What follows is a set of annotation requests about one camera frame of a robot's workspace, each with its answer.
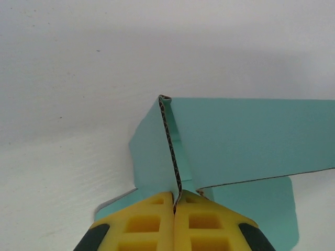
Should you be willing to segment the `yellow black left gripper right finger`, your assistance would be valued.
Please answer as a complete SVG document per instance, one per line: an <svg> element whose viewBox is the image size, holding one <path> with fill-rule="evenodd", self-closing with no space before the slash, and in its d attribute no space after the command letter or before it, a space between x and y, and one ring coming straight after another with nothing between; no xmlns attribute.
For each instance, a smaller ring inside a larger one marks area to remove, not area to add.
<svg viewBox="0 0 335 251"><path fill-rule="evenodd" d="M183 190L174 216L175 250L274 250L250 218Z"/></svg>

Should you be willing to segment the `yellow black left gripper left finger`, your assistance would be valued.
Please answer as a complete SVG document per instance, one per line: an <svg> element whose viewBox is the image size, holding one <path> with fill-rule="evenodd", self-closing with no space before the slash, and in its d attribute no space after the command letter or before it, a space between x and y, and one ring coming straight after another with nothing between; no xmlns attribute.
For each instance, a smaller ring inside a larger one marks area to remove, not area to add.
<svg viewBox="0 0 335 251"><path fill-rule="evenodd" d="M75 250L173 250L173 195L161 192L94 222Z"/></svg>

